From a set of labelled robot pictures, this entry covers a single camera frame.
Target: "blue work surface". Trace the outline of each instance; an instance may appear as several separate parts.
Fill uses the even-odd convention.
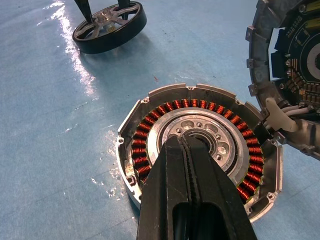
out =
[[[114,0],[92,0],[97,12]],[[175,83],[250,97],[245,32],[255,0],[142,0],[148,23],[112,51],[81,54],[73,0],[0,3],[0,239],[134,240],[139,211],[116,163],[137,99]],[[320,162],[284,146],[283,192],[260,240],[315,240]]]

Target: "copper wire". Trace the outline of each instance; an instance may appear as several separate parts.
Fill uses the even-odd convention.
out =
[[[151,129],[151,126],[148,125],[148,124],[145,124],[145,123],[141,122],[141,123],[138,125],[138,128],[149,132],[150,129]]]
[[[151,117],[153,117],[156,120],[158,120],[161,117],[161,115],[155,110],[152,110],[149,114]]]
[[[153,125],[156,122],[156,120],[153,119],[151,116],[145,116],[144,121],[151,125]]]
[[[244,202],[247,202],[248,199],[250,198],[250,194],[244,188],[242,188],[241,186],[238,186],[236,189],[238,190],[238,193],[239,193],[241,199]]]
[[[139,178],[141,176],[145,176],[150,172],[150,165],[146,165],[146,166],[141,166],[141,167],[137,167],[135,170],[138,173]]]
[[[200,100],[199,108],[202,108],[202,109],[207,108],[207,102],[205,100]]]
[[[132,155],[145,155],[146,149],[142,147],[132,148]]]
[[[232,117],[234,113],[230,110],[227,110],[226,113],[223,115],[226,119],[229,119]]]
[[[259,146],[249,146],[248,148],[250,154],[262,154],[261,147]]]
[[[188,99],[182,99],[182,105],[183,105],[184,108],[188,108],[189,107]]]
[[[179,100],[174,100],[173,105],[175,106],[175,109],[182,108],[181,102]]]
[[[215,112],[217,113],[217,114],[221,114],[222,115],[222,113],[224,112],[224,110],[225,110],[225,107],[224,106],[218,106],[218,108],[215,110]]]
[[[165,103],[165,107],[166,109],[171,112],[172,110],[174,110],[174,107],[172,106],[171,102],[166,102]]]
[[[139,139],[139,138],[133,139],[132,140],[132,145],[133,146],[146,146],[146,140]]]
[[[133,164],[136,165],[146,165],[149,163],[148,159],[146,156],[139,156],[139,157],[135,157],[132,159],[133,160]]]
[[[259,173],[259,174],[263,174],[263,172],[264,172],[264,168],[260,165],[257,165],[257,164],[250,164],[249,170],[256,172],[256,173]]]
[[[251,129],[245,130],[241,133],[244,138],[249,138],[249,137],[252,137],[253,135],[255,135]]]
[[[248,171],[248,173],[246,174],[246,177],[257,184],[259,184],[261,181],[260,175],[253,173],[253,172],[250,172],[250,171]]]
[[[251,182],[251,181],[249,181],[249,180],[247,180],[247,179],[244,179],[243,180],[243,182],[242,182],[242,184],[243,184],[243,186],[245,186],[245,188],[246,189],[248,189],[250,192],[255,192],[256,191],[256,189],[257,189],[257,186],[253,183],[253,182]]]
[[[232,122],[234,125],[237,125],[241,121],[241,118],[238,115],[235,115],[230,122]]]
[[[194,107],[194,108],[198,107],[198,100],[197,99],[191,99],[191,107]]]
[[[259,144],[258,138],[256,138],[256,137],[248,138],[245,141],[246,141],[247,145],[258,145]]]
[[[142,138],[142,139],[146,139],[147,136],[148,136],[148,133],[145,132],[145,131],[141,131],[141,130],[137,130],[134,133],[134,137],[139,137],[139,138]]]
[[[264,164],[264,158],[262,156],[250,155],[250,161],[256,164]]]
[[[245,121],[241,122],[240,124],[238,124],[236,126],[240,132],[242,132],[243,130],[246,130],[248,128],[248,125],[246,124]]]
[[[166,109],[163,107],[163,106],[158,106],[157,108],[156,108],[156,110],[161,114],[161,115],[164,115],[164,114],[166,114]]]
[[[216,109],[216,104],[214,102],[209,102],[207,109],[214,111]]]

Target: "wheel spoke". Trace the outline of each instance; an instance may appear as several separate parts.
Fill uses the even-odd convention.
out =
[[[92,29],[92,28],[94,28],[94,27],[96,27],[93,23],[91,23],[91,24],[89,24],[89,25],[87,25],[87,26],[84,26],[80,31],[76,31],[75,32],[75,36],[76,37],[78,37],[78,36],[80,36],[81,34],[84,34],[86,31],[88,31],[88,30],[90,30],[90,29]]]
[[[111,21],[113,22],[113,23],[116,23],[116,24],[119,24],[119,25],[125,25],[127,22],[128,22],[128,20],[124,20],[124,19],[122,19],[122,18],[120,18],[120,17],[113,17],[112,19],[111,19]]]
[[[100,27],[100,26],[97,26],[97,27],[93,30],[93,33],[92,33],[90,39],[97,38],[97,37],[99,36],[100,30],[101,30],[101,27]]]
[[[121,10],[119,10],[119,11],[114,11],[114,13],[115,13],[115,17],[118,17],[118,16],[120,16],[121,14],[125,14],[125,13],[127,13],[127,12],[132,12],[132,11],[134,11],[134,10],[137,10],[139,8],[139,5],[138,4],[136,4],[136,5],[134,5],[134,6],[131,6],[131,7],[126,7],[126,8],[123,8],[123,9],[121,9]]]

